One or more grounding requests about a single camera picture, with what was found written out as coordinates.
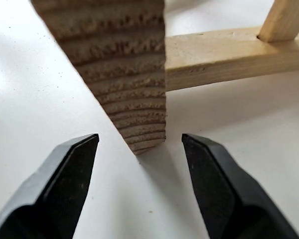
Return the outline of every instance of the wooden frame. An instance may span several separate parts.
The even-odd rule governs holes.
[[[261,28],[166,39],[163,0],[32,3],[135,154],[165,140],[166,91],[299,70],[299,0]]]

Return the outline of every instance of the wooden stick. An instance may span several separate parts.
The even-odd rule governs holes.
[[[229,29],[166,39],[166,90],[299,70],[299,35],[265,43],[259,27]]]
[[[165,140],[164,0],[32,0],[135,154]]]
[[[275,0],[258,38],[264,42],[293,40],[299,33],[299,0]]]

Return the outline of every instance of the wooden block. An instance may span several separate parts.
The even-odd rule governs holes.
[[[265,42],[293,40],[299,33],[299,0],[275,0],[259,33]]]
[[[166,90],[299,70],[299,35],[265,43],[259,27],[166,39]]]
[[[163,0],[32,0],[135,154],[165,140]]]

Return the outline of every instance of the white table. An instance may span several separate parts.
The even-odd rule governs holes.
[[[261,25],[272,0],[168,0],[167,34]],[[97,132],[76,239],[206,239],[180,141],[224,144],[299,233],[299,72],[167,93],[167,141],[137,159],[28,1],[0,0],[0,209],[50,151]]]

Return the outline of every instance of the wood end grain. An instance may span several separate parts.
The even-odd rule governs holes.
[[[130,149],[165,140],[163,0],[32,0]]]

